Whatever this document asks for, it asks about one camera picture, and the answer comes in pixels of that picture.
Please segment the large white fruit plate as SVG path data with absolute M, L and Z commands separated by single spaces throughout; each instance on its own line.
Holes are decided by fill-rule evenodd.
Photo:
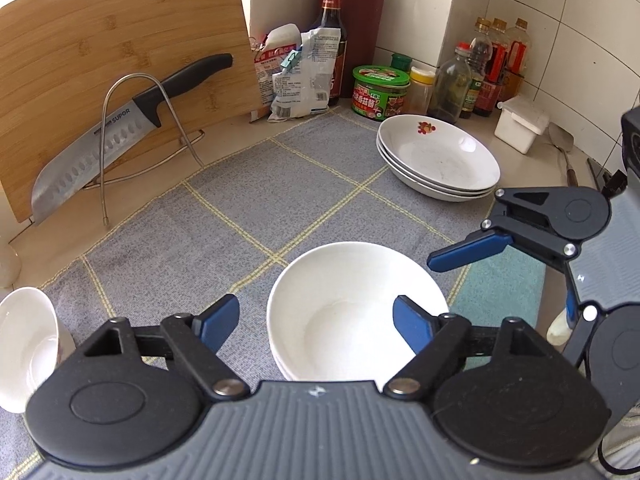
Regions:
M 387 155 L 387 156 L 390 158 L 390 160 L 391 160 L 392 162 L 394 162 L 394 161 L 393 161 L 393 159 L 390 157 L 390 154 L 388 154 L 388 153 L 387 153 L 386 148 L 383 148 L 383 147 L 382 147 L 382 143 L 381 143 L 380 139 L 376 139 L 376 148 L 378 148 L 378 146 L 379 146 L 380 148 L 382 148 L 383 153 L 384 153 L 385 155 Z M 408 174 L 408 176 L 409 176 L 409 177 L 412 177 L 413 179 L 416 179 L 418 182 L 420 182 L 420 183 L 422 183 L 422 184 L 425 184 L 425 185 L 428 185 L 428 186 L 432 186 L 433 188 L 436 188 L 436 190 L 437 190 L 437 191 L 449 192 L 449 193 L 460 194 L 460 195 L 478 195 L 478 194 L 486 193 L 486 192 L 488 192 L 489 190 L 491 190 L 492 192 L 494 192 L 494 189 L 493 189 L 493 188 L 488 188 L 488 190 L 484 190 L 484 191 L 480 191 L 480 192 L 456 191 L 456 190 L 452 190 L 451 188 L 443 188 L 442 186 L 440 186 L 440 185 L 438 185 L 438 184 L 431 183 L 431 182 L 428 182 L 428 181 L 424 181 L 424 180 L 419 179 L 418 177 L 413 176 L 412 174 L 410 174 L 410 172 L 409 172 L 408 170 L 402 169 L 402 168 L 401 168 L 401 166 L 399 166 L 399 168 L 400 168 L 403 172 L 405 172 L 406 174 Z

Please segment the white fruit plate back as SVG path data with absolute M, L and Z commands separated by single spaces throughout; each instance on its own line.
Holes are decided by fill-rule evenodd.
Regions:
M 401 167 L 444 188 L 480 192 L 500 180 L 497 159 L 466 131 L 421 115 L 387 118 L 378 127 L 382 147 Z

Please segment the white floral bowl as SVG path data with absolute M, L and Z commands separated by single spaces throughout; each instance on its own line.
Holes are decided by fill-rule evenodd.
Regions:
M 283 363 L 280 354 L 273 347 L 270 347 L 271 354 L 273 356 L 274 362 L 276 362 L 277 368 L 280 370 L 280 373 L 286 380 L 290 380 L 291 382 L 296 382 L 297 378 L 290 373 L 288 368 Z
M 1 301 L 1 408 L 23 414 L 32 394 L 74 351 L 49 297 L 22 287 Z

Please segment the metal spatula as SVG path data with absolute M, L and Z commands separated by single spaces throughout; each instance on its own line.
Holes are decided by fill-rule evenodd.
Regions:
M 568 157 L 574 146 L 573 136 L 554 122 L 550 122 L 548 125 L 548 133 L 551 143 L 564 158 L 567 184 L 569 186 L 578 186 L 576 171 Z

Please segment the white plastic container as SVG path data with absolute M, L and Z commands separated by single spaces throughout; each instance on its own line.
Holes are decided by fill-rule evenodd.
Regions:
M 526 155 L 538 136 L 547 130 L 549 115 L 525 96 L 499 102 L 498 109 L 495 137 Z

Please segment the clear glass bottle red cap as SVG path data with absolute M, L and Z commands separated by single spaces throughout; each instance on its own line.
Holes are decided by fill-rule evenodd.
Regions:
M 470 45 L 459 42 L 454 49 L 454 57 L 439 67 L 433 95 L 427 107 L 428 116 L 450 124 L 457 122 L 472 81 L 470 56 Z

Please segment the yellow lid spice jar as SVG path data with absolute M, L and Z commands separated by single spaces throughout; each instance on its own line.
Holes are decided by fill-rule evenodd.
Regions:
M 410 86 L 405 98 L 404 112 L 425 115 L 431 101 L 436 74 L 434 70 L 412 66 L 409 78 Z

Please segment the grey blue checked cloth mat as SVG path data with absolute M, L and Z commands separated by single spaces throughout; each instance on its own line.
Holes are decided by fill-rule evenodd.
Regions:
M 18 284 L 42 289 L 74 341 L 121 315 L 155 325 L 239 298 L 220 355 L 250 384 L 280 377 L 266 307 L 280 272 L 312 248 L 368 242 L 424 262 L 462 240 L 490 199 L 445 203 L 396 179 L 375 125 L 339 108 L 304 122 L 244 118 L 210 128 L 198 169 L 180 155 L 141 177 L 85 191 L 13 241 Z

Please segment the green lid sauce jar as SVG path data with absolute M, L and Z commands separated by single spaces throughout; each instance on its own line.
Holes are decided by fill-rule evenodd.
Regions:
M 399 115 L 410 86 L 409 75 L 381 65 L 361 65 L 352 70 L 352 110 L 365 118 L 382 122 Z

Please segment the green label oil bottle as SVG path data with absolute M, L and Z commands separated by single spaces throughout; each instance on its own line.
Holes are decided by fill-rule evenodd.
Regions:
M 470 54 L 466 60 L 471 70 L 472 79 L 461 109 L 460 117 L 462 119 L 470 118 L 473 113 L 485 78 L 486 65 L 491 59 L 490 26 L 491 21 L 486 18 L 478 18 L 475 22 L 475 36 L 470 43 Z

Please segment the green lid small jar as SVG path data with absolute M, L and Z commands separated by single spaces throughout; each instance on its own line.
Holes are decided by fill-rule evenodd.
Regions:
M 412 63 L 410 56 L 394 52 L 390 58 L 390 67 L 394 70 L 401 70 L 402 72 L 409 73 Z

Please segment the red label sauce bottle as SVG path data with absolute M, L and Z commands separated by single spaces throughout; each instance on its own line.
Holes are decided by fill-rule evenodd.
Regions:
M 511 28 L 506 28 L 506 22 L 501 18 L 495 18 L 489 26 L 488 37 L 491 57 L 485 65 L 484 81 L 473 110 L 485 117 L 499 102 L 510 100 L 520 92 L 532 46 L 528 21 L 522 18 L 518 18 Z

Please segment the white plastic food bag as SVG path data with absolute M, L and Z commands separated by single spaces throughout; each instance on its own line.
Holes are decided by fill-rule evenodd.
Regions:
M 299 48 L 288 54 L 280 73 L 272 76 L 276 95 L 270 106 L 270 122 L 322 114 L 328 109 L 333 58 L 323 49 L 319 32 L 303 32 Z

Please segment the dark red knife block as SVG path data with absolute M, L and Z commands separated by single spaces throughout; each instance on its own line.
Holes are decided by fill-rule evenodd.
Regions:
M 331 81 L 330 104 L 352 95 L 360 65 L 371 64 L 385 0 L 320 0 L 320 26 L 338 28 L 341 42 Z

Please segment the dark vinegar bottle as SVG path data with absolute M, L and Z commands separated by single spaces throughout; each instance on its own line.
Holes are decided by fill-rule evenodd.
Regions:
M 333 58 L 329 84 L 329 106 L 340 99 L 344 74 L 347 32 L 341 18 L 342 0 L 321 0 L 320 15 L 314 23 L 326 54 Z

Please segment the red white packet with clip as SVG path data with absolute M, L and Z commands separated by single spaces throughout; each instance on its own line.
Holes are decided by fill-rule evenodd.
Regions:
M 288 23 L 268 32 L 264 40 L 252 49 L 262 104 L 250 112 L 250 122 L 257 122 L 270 113 L 270 106 L 276 95 L 272 76 L 280 73 L 282 61 L 291 51 L 298 49 L 301 43 L 299 28 Z

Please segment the bamboo cutting board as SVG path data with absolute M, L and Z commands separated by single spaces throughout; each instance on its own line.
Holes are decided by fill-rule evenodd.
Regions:
M 143 90 L 204 56 L 228 70 L 160 108 L 193 131 L 258 107 L 241 0 L 15 0 L 1 11 L 1 184 L 15 218 L 32 213 L 41 169 Z

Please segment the black handled santoku knife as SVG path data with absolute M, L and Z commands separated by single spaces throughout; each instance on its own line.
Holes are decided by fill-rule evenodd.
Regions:
M 32 220 L 43 222 L 91 181 L 102 180 L 107 166 L 162 126 L 158 112 L 162 104 L 173 112 L 173 98 L 195 89 L 232 65 L 233 56 L 221 53 L 200 58 L 164 80 L 146 73 L 120 78 L 119 84 L 143 78 L 151 81 L 152 86 L 112 112 L 108 101 L 115 90 L 107 91 L 100 122 L 53 157 L 36 177 L 32 187 Z

